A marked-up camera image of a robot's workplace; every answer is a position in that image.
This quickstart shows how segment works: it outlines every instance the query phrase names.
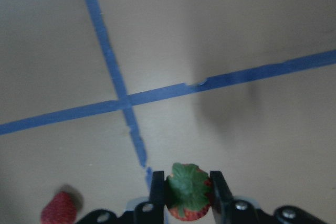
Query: strawberry leaves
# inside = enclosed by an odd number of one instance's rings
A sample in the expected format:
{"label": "strawberry leaves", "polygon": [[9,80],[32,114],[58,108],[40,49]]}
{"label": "strawberry leaves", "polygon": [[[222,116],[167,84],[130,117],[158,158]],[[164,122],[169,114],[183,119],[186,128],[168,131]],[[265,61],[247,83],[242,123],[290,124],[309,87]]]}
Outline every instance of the strawberry leaves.
{"label": "strawberry leaves", "polygon": [[197,165],[173,165],[173,173],[168,176],[167,183],[173,198],[171,207],[177,207],[178,215],[184,217],[185,209],[201,211],[210,203],[206,194],[211,192],[211,188],[204,184],[208,179],[208,174]]}

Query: metal screw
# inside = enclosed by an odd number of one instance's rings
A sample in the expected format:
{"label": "metal screw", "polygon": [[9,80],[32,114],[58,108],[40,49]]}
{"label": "metal screw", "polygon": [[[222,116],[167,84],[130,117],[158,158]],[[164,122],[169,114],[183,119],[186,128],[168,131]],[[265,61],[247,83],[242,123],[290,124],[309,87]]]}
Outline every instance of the metal screw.
{"label": "metal screw", "polygon": [[288,219],[294,219],[296,213],[292,209],[287,208],[282,211],[282,215]]}
{"label": "metal screw", "polygon": [[238,210],[246,210],[247,207],[248,207],[248,205],[247,205],[247,203],[246,203],[245,201],[238,201],[238,202],[236,203],[236,208],[237,208]]}
{"label": "metal screw", "polygon": [[97,218],[97,223],[104,223],[110,219],[110,214],[108,212],[102,213],[100,216]]}
{"label": "metal screw", "polygon": [[150,212],[150,211],[153,210],[153,208],[154,208],[153,204],[146,203],[145,205],[143,205],[142,211],[143,212]]}

